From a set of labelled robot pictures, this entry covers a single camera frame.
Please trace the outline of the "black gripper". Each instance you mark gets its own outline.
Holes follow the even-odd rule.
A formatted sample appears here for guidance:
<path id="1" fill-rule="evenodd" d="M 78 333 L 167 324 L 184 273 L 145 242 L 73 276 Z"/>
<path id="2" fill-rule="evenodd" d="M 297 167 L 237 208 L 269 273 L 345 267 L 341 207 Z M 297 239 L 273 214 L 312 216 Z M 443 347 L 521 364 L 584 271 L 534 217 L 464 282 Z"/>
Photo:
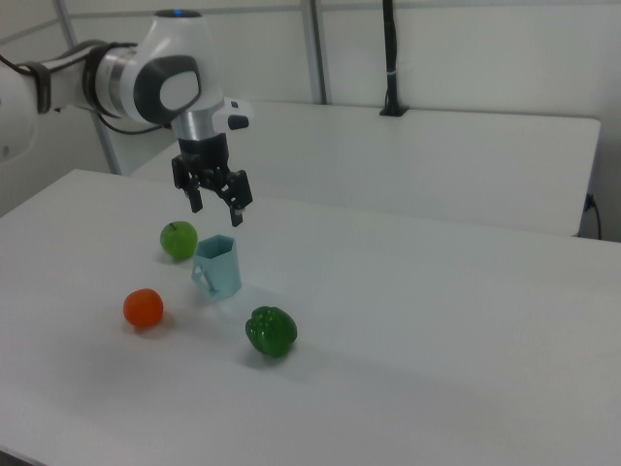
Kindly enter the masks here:
<path id="1" fill-rule="evenodd" d="M 174 185 L 184 192 L 191 212 L 196 214 L 203 209 L 201 186 L 213 187 L 229 207 L 232 226 L 240 226 L 253 197 L 246 171 L 231 172 L 228 167 L 227 136 L 218 134 L 197 141 L 179 139 L 179 146 L 180 154 L 172 160 Z"/>

